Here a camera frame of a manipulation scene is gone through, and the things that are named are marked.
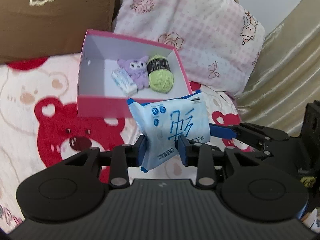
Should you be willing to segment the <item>blue wet wipes pack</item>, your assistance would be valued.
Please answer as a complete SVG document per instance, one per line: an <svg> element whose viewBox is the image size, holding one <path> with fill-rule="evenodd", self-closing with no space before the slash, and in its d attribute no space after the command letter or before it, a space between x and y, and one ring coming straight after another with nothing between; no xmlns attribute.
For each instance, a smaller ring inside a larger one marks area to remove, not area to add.
<svg viewBox="0 0 320 240"><path fill-rule="evenodd" d="M139 130L147 138L147 148L141 170L149 172L179 154L175 143L180 135L196 142L210 142L209 119L203 94L160 102L127 104Z"/></svg>

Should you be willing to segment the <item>white tissue pack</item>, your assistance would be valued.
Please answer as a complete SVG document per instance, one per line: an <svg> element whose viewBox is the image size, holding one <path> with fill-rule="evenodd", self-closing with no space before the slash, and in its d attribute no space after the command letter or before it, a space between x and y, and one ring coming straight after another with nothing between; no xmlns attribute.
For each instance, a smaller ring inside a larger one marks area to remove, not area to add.
<svg viewBox="0 0 320 240"><path fill-rule="evenodd" d="M132 96L138 92L138 86L123 68L114 70L111 76L115 84L126 96Z"/></svg>

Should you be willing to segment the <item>green yarn ball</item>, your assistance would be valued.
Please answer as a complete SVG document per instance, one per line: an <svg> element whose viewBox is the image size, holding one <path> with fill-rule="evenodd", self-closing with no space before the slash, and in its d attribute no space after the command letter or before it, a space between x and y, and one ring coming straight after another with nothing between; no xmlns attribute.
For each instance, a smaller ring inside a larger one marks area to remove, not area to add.
<svg viewBox="0 0 320 240"><path fill-rule="evenodd" d="M174 85L174 75L166 57L155 55L147 62L149 86L152 90L160 93L168 93Z"/></svg>

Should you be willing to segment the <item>purple Kuromi plush toy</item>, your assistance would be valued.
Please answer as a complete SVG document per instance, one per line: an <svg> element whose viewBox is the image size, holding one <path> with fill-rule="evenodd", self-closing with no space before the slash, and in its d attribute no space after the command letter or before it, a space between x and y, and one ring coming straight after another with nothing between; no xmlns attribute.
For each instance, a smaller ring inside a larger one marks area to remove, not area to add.
<svg viewBox="0 0 320 240"><path fill-rule="evenodd" d="M140 59L118 60L118 66L123 68L131 79L135 82L138 90L149 88L149 78L147 71L148 56Z"/></svg>

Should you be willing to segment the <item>olive satin curtain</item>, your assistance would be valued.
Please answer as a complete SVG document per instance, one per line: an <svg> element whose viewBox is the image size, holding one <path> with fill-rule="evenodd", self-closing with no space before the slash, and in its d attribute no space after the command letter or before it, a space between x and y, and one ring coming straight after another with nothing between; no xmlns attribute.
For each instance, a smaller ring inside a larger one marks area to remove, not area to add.
<svg viewBox="0 0 320 240"><path fill-rule="evenodd" d="M298 136L306 104L319 100L319 0L301 0L265 39L245 90L242 121Z"/></svg>

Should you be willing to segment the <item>pink cardboard box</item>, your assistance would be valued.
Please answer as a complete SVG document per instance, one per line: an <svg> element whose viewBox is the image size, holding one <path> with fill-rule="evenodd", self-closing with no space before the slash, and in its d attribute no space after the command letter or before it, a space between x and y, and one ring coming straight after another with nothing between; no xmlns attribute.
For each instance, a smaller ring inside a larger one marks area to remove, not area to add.
<svg viewBox="0 0 320 240"><path fill-rule="evenodd" d="M150 87L149 60L173 75L173 86L168 92ZM79 117L129 118L129 98L148 103L191 93L176 48L106 31L86 32L78 78Z"/></svg>

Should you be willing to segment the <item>red bear print blanket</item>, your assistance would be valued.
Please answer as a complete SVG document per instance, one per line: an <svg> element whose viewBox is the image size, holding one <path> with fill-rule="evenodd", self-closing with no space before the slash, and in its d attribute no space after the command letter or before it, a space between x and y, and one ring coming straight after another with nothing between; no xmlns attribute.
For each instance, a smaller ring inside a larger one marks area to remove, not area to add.
<svg viewBox="0 0 320 240"><path fill-rule="evenodd" d="M140 136L131 118L77 115L80 55L1 65L1 229L24 220L16 201L29 176L89 147L110 151Z"/></svg>

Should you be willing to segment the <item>pink checked pillow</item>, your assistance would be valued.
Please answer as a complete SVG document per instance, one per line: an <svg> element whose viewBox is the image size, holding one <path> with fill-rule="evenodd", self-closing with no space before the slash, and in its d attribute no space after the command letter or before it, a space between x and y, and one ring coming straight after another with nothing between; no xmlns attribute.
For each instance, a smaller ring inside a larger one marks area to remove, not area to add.
<svg viewBox="0 0 320 240"><path fill-rule="evenodd" d="M190 81L240 95L265 39L234 0L121 0L114 32L175 47Z"/></svg>

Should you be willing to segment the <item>brown pillow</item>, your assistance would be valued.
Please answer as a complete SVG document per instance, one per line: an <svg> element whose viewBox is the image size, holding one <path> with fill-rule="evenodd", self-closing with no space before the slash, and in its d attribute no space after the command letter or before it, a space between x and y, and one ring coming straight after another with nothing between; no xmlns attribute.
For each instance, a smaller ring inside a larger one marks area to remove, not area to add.
<svg viewBox="0 0 320 240"><path fill-rule="evenodd" d="M78 53L88 29L110 31L120 0L1 0L1 63Z"/></svg>

